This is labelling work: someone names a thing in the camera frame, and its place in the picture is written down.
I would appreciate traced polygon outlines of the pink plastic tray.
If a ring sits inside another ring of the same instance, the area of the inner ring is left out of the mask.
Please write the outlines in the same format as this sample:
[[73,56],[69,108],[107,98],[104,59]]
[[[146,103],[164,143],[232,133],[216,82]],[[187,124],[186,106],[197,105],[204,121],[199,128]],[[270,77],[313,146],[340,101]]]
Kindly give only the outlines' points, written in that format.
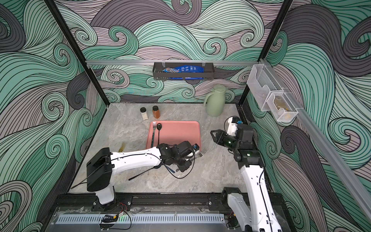
[[152,135],[153,135],[153,123],[149,123],[149,131],[146,141],[146,149],[151,147],[156,147],[159,142],[174,145],[180,144],[183,141],[189,141],[191,145],[198,144],[202,148],[201,140],[201,128],[200,124],[197,121],[171,121],[171,120],[161,120],[156,121],[156,124],[161,124],[162,128],[159,132],[155,131],[154,143],[152,144]]

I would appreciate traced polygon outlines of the grey handled fork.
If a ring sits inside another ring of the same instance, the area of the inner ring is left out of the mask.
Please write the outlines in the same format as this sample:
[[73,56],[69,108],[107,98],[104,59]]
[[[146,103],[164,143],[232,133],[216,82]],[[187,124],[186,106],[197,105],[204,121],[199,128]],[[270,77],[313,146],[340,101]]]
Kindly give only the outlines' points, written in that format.
[[206,152],[207,152],[207,149],[203,149],[203,150],[199,151],[199,157],[204,156],[206,154]]

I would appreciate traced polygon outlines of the green handled fork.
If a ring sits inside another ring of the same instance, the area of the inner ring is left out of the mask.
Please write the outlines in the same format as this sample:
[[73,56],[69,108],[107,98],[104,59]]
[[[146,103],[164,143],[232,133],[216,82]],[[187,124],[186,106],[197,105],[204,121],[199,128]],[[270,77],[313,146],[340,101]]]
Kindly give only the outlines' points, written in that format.
[[152,137],[151,137],[151,148],[154,146],[154,139],[155,139],[155,132],[156,132],[156,128],[157,128],[157,122],[156,121],[153,121],[152,122]]

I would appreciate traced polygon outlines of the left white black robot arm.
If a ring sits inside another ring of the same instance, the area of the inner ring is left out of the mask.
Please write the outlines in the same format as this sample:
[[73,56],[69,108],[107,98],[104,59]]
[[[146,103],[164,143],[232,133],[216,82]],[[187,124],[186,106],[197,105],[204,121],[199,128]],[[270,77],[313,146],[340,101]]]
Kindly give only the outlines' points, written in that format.
[[87,191],[96,195],[100,205],[109,206],[117,201],[112,176],[141,167],[170,165],[184,172],[193,167],[192,161],[199,153],[199,145],[189,141],[178,145],[162,143],[134,152],[111,152],[109,148],[102,148],[86,165]]

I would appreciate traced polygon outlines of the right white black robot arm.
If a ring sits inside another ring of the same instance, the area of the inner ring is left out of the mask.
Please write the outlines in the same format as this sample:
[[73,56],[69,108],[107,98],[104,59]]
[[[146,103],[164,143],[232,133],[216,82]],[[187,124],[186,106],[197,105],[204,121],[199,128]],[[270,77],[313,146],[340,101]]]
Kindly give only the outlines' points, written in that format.
[[235,135],[224,130],[210,131],[213,141],[233,153],[247,187],[249,204],[237,188],[224,188],[223,204],[233,211],[243,232],[281,232],[266,187],[265,168],[254,143],[253,128],[238,124]]

